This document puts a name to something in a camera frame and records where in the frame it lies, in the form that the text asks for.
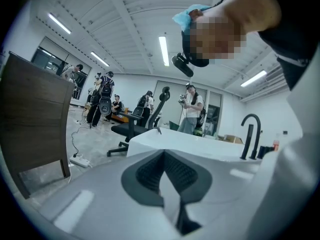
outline office chair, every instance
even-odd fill
[[[128,151],[129,149],[129,144],[128,142],[135,136],[138,136],[140,134],[143,134],[149,130],[151,130],[154,126],[155,120],[158,116],[158,114],[160,113],[161,109],[163,108],[165,102],[167,100],[170,99],[170,92],[169,92],[170,88],[164,87],[162,89],[162,93],[159,97],[160,99],[160,104],[159,106],[156,108],[155,112],[152,114],[152,116],[149,119],[149,123],[148,123],[148,128],[142,127],[142,126],[138,126],[135,125],[135,120],[141,120],[143,117],[142,115],[142,111],[141,108],[136,107],[135,110],[131,113],[131,114],[125,114],[123,112],[120,112],[119,115],[122,115],[124,117],[127,117],[129,119],[129,123],[123,123],[120,125],[115,125],[111,127],[111,131],[115,132],[116,134],[120,134],[125,136],[125,142],[124,143],[122,141],[120,141],[119,143],[119,147],[117,149],[111,149],[106,153],[107,157],[111,156],[111,153],[116,153],[116,152],[124,152],[124,151]]]

